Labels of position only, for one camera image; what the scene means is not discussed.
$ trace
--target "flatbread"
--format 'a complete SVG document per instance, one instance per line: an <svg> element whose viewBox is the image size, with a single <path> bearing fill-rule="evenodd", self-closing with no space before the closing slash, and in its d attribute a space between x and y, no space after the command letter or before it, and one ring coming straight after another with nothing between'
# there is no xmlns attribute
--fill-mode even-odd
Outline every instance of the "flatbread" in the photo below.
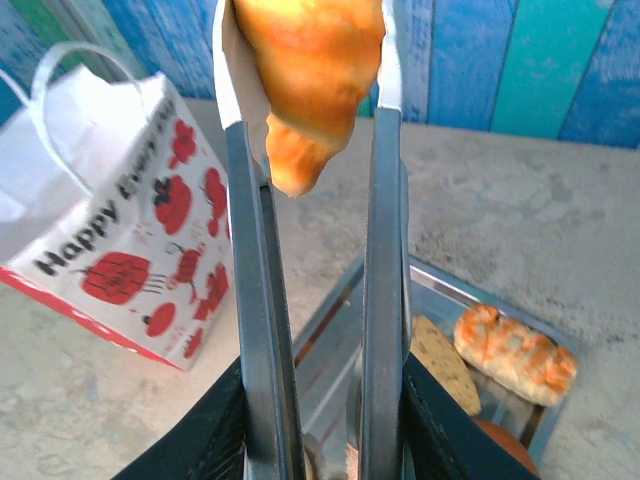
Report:
<svg viewBox="0 0 640 480"><path fill-rule="evenodd" d="M413 319L411 353L467 415L480 413L480 397L466 364L447 337L427 317Z"/></svg>

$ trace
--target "croissant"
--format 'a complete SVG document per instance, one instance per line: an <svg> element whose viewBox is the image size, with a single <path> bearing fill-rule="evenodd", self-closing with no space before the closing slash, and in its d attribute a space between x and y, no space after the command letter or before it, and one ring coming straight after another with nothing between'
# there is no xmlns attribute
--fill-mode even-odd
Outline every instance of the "croissant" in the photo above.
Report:
<svg viewBox="0 0 640 480"><path fill-rule="evenodd" d="M557 405L576 376L569 350L491 305L464 312L453 333L462 358L530 402Z"/></svg>
<svg viewBox="0 0 640 480"><path fill-rule="evenodd" d="M309 192L347 146L380 65L381 0L234 0L271 103L273 185Z"/></svg>

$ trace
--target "white paper bag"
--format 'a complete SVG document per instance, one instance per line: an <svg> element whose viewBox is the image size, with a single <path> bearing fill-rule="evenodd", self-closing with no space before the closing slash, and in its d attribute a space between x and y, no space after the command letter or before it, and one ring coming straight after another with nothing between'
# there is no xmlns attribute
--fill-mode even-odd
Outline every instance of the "white paper bag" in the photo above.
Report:
<svg viewBox="0 0 640 480"><path fill-rule="evenodd" d="M79 67L47 89L79 49L122 66L54 46L0 131L0 280L188 369L228 297L226 173L161 73L109 85Z"/></svg>

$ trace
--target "wall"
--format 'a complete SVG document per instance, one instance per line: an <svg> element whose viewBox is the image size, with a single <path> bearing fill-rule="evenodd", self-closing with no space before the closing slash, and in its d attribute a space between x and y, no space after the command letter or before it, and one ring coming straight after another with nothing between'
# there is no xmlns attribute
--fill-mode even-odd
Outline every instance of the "wall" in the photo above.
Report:
<svg viewBox="0 0 640 480"><path fill-rule="evenodd" d="M640 148L640 0L400 0L405 120ZM51 44L86 39L138 75L214 98L216 0L0 0L0 68L29 85ZM85 61L110 79L112 68ZM374 86L360 113L369 116ZM17 101L0 84L0 122Z"/></svg>

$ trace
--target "metal tongs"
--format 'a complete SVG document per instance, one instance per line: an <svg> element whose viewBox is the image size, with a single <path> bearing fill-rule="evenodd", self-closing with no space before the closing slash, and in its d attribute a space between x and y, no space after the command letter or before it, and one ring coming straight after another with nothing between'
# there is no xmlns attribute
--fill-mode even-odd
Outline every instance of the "metal tongs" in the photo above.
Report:
<svg viewBox="0 0 640 480"><path fill-rule="evenodd" d="M359 478L391 480L404 478L403 464L409 464L403 454L408 449L402 439L400 398L411 315L407 172L400 160L402 76L393 1L381 1L387 35L374 117L362 361L360 371L354 372L355 393L349 395L349 430L360 452ZM264 93L231 0L218 3L213 46L229 163L228 203L249 416L247 474L250 479L301 480L306 478L305 452L273 192L268 160L256 155L263 140L247 118L256 113L250 102Z"/></svg>

